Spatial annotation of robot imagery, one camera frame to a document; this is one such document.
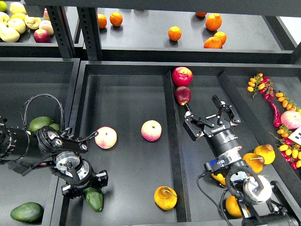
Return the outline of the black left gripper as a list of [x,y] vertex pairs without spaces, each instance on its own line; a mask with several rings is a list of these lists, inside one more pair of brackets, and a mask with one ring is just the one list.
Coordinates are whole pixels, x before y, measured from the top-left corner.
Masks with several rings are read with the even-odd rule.
[[101,189],[108,184],[108,172],[96,173],[88,160],[82,160],[79,167],[69,167],[64,171],[66,184],[61,187],[62,195],[68,198],[81,197],[85,189]]

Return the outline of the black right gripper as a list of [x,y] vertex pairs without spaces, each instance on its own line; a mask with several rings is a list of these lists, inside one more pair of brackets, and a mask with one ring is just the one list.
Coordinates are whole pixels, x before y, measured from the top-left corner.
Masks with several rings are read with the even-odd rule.
[[186,113],[183,126],[186,132],[193,141],[205,137],[216,157],[231,151],[238,152],[242,145],[232,127],[237,126],[240,119],[229,106],[219,100],[217,95],[212,96],[212,101],[216,108],[219,108],[219,112],[206,118],[197,117],[189,104],[184,104]]

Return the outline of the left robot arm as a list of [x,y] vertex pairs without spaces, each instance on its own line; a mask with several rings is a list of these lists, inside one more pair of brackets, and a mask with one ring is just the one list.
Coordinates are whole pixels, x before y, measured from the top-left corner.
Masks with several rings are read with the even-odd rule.
[[25,176],[30,171],[49,168],[52,174],[65,181],[62,194],[70,199],[81,197],[84,190],[94,188],[100,190],[108,184],[108,173],[102,170],[95,173],[88,160],[82,158],[88,152],[87,141],[98,135],[94,131],[86,138],[75,138],[72,128],[64,127],[64,111],[61,112],[61,128],[59,131],[50,126],[43,126],[35,132],[27,127],[27,110],[30,103],[40,97],[32,96],[22,106],[23,127],[7,127],[6,118],[0,119],[0,162],[8,164],[8,168]]

